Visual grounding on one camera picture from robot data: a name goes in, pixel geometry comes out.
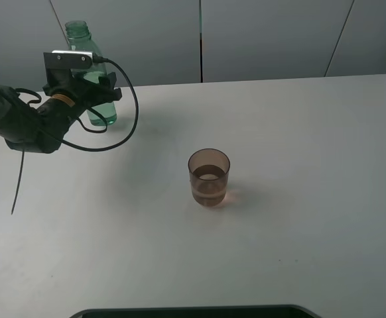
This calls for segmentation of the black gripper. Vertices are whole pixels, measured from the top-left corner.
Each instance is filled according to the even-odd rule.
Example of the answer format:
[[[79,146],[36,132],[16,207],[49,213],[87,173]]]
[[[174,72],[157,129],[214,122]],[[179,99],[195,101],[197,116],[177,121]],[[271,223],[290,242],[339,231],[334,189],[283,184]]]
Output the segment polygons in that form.
[[[121,99],[121,89],[115,88],[115,72],[99,74],[98,83],[105,87],[89,87],[70,69],[47,68],[46,79],[43,91],[48,100],[42,104],[45,109],[87,109]]]

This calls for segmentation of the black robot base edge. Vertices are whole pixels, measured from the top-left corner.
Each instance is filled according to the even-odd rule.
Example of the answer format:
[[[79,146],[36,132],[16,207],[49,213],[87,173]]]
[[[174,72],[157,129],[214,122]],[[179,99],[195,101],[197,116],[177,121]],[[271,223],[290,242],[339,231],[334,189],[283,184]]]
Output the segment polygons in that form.
[[[72,317],[190,318],[190,317],[319,317],[298,305],[242,305],[214,307],[162,307],[86,309]]]

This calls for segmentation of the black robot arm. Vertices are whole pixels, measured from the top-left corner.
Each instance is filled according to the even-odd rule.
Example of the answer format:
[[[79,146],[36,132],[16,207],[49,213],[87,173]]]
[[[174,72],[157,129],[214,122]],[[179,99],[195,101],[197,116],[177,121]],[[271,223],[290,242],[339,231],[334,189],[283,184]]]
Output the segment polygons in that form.
[[[98,83],[74,76],[69,69],[47,69],[46,76],[48,99],[37,108],[23,102],[18,89],[0,85],[0,136],[13,150],[50,154],[86,110],[122,96],[113,72]]]

